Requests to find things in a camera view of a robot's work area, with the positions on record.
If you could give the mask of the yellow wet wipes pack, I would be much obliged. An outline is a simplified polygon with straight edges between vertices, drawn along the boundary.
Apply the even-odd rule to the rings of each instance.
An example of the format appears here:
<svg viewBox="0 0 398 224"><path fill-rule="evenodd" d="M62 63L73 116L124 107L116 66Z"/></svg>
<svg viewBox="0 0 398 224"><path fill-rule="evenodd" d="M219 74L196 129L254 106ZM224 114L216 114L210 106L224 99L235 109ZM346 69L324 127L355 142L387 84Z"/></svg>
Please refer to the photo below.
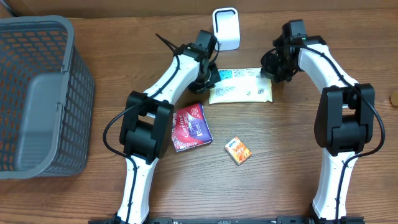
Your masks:
<svg viewBox="0 0 398 224"><path fill-rule="evenodd" d="M209 104L273 102L272 82L261 68L219 69L221 81L210 90Z"/></svg>

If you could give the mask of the red Carefree pad pack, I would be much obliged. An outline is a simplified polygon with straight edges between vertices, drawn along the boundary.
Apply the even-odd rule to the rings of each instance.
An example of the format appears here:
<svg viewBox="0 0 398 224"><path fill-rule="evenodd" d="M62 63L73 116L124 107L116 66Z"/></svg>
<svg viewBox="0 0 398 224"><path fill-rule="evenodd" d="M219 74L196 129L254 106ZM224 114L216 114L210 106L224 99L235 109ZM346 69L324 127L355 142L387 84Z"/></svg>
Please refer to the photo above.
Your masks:
<svg viewBox="0 0 398 224"><path fill-rule="evenodd" d="M173 119L171 140L177 152L212 143L201 103L177 110Z"/></svg>

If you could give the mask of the Kleenex tissue pack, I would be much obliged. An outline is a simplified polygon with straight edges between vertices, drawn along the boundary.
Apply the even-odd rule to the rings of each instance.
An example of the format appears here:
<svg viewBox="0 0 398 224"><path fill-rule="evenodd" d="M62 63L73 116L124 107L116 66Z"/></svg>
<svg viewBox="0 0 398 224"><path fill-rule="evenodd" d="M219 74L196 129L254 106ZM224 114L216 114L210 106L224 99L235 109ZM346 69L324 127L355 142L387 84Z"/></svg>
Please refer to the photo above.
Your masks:
<svg viewBox="0 0 398 224"><path fill-rule="evenodd" d="M224 149L239 166L252 156L252 152L238 137L234 137L230 140L230 142L225 145Z"/></svg>

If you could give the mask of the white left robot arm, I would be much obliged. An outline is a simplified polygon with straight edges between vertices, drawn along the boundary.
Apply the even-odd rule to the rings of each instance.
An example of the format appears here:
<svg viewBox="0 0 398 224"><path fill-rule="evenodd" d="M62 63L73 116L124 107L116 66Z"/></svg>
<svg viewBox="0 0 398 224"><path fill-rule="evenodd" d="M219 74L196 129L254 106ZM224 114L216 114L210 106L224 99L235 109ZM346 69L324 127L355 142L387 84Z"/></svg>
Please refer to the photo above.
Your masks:
<svg viewBox="0 0 398 224"><path fill-rule="evenodd" d="M201 30L194 42L174 46L163 43L173 53L170 67L145 92L132 91L122 119L119 142L127 164L123 200L112 223L145 223L149 217L149 194L155 167L168 148L172 133L174 105L189 89L202 94L220 81L214 49L217 38Z"/></svg>

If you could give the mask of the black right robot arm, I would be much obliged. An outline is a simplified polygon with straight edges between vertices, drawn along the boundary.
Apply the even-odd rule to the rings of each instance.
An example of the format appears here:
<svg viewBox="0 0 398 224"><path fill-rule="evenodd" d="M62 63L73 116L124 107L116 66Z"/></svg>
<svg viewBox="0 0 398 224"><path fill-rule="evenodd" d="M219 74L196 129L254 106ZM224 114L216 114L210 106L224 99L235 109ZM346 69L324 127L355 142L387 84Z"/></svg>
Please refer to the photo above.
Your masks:
<svg viewBox="0 0 398 224"><path fill-rule="evenodd" d="M309 36L302 20L288 21L273 49L261 58L261 76L274 83L305 72L321 93L314 135L322 149L317 193L304 223L363 223L347 217L346 195L355 162L373 136L374 88L351 78L319 35Z"/></svg>

